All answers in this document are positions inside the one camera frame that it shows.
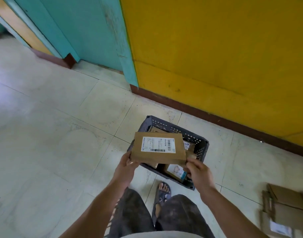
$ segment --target dark gray pants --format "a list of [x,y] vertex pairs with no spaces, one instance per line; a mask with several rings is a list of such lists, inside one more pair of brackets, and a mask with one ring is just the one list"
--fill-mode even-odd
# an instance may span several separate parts
[[176,195],[162,205],[155,226],[140,195],[127,188],[116,206],[108,238],[151,231],[183,231],[214,238],[198,207],[186,196]]

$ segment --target teal door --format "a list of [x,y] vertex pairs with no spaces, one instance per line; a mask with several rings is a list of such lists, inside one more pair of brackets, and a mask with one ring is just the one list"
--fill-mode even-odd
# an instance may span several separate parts
[[100,0],[16,0],[47,37],[50,15],[80,59],[122,71]]

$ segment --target tile floor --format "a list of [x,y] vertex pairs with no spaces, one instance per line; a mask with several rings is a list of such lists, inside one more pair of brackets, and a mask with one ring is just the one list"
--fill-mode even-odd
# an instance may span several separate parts
[[[303,190],[303,157],[136,96],[120,74],[86,62],[75,70],[0,40],[0,238],[58,237],[108,184],[147,115],[209,140],[218,190],[258,226],[266,182]],[[150,211],[161,180],[139,167],[131,183]],[[225,237],[197,191],[168,183]]]

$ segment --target plastic crate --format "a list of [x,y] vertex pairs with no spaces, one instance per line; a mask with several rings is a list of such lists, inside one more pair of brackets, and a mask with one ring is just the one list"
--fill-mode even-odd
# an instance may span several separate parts
[[[195,149],[194,149],[194,153],[197,155],[197,159],[200,160],[201,162],[204,161],[205,155],[206,155],[208,147],[209,147],[209,142],[204,137],[201,137],[201,136],[199,136],[195,133],[192,133],[184,128],[181,128],[175,124],[169,123],[165,120],[159,119],[159,118],[157,118],[155,116],[151,116],[151,115],[146,117],[145,121],[141,124],[138,132],[148,132],[148,130],[151,126],[162,129],[169,133],[181,133],[184,140],[194,143],[196,145]],[[134,143],[134,141],[132,141],[132,143],[130,144],[127,151],[130,151],[132,149],[133,143]],[[141,166],[166,179],[172,180],[172,181],[184,186],[185,188],[188,188],[191,190],[195,189],[192,180],[189,179],[188,177],[186,177],[185,180],[181,183],[181,181],[176,180],[175,178],[173,178],[173,177],[169,176],[168,174],[166,174],[165,172],[163,172],[164,164],[158,164],[156,169],[145,163],[141,163]]]

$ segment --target sandal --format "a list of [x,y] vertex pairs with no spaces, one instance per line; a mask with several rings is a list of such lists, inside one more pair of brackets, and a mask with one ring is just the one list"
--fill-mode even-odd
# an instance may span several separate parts
[[[163,185],[166,185],[168,188],[169,188],[169,191],[168,192],[165,192],[163,190],[160,190],[159,189],[159,184],[162,183]],[[156,223],[156,220],[157,220],[157,217],[156,217],[156,204],[160,204],[161,206],[171,198],[171,188],[170,186],[165,183],[165,182],[160,182],[158,185],[157,185],[157,191],[156,191],[156,195],[155,195],[155,200],[154,200],[154,206],[153,206],[153,209],[152,209],[152,221],[153,221],[153,224],[155,225]]]

